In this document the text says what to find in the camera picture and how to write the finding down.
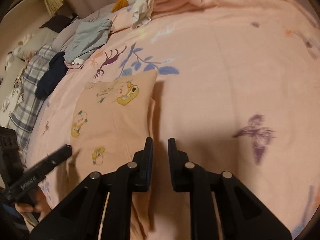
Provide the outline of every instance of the folded gray garment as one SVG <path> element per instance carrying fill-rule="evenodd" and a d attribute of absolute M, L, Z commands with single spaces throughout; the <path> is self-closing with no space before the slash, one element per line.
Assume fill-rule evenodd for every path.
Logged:
<path fill-rule="evenodd" d="M 112 21 L 107 18 L 80 23 L 64 55 L 66 63 L 82 65 L 97 48 L 107 43 L 111 25 Z"/>

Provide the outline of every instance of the clothing tag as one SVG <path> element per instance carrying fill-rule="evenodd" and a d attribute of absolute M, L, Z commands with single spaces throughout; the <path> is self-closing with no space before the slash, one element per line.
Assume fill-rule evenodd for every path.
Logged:
<path fill-rule="evenodd" d="M 82 65 L 83 63 L 84 63 L 84 60 L 78 57 L 73 60 L 73 64 Z"/>

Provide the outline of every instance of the black eye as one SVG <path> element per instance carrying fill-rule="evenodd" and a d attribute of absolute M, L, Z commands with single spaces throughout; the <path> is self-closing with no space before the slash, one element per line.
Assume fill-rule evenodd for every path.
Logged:
<path fill-rule="evenodd" d="M 137 88 L 138 88 L 137 86 L 133 86 L 131 89 L 131 92 L 134 93 L 137 90 Z"/>

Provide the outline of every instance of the orange beak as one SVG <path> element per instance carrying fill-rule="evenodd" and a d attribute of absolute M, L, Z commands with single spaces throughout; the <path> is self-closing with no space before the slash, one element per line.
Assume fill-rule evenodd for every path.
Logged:
<path fill-rule="evenodd" d="M 124 8 L 127 6 L 129 6 L 129 2 L 127 0 L 118 0 L 111 12 L 116 12 L 116 11 L 120 10 L 121 8 Z"/>

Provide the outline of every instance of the cartoon eye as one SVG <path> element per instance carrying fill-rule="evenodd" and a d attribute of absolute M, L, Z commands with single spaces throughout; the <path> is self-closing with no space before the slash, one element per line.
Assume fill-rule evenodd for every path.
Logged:
<path fill-rule="evenodd" d="M 137 91 L 137 88 L 138 88 L 137 86 L 133 86 L 131 89 L 131 93 L 135 93 Z"/>

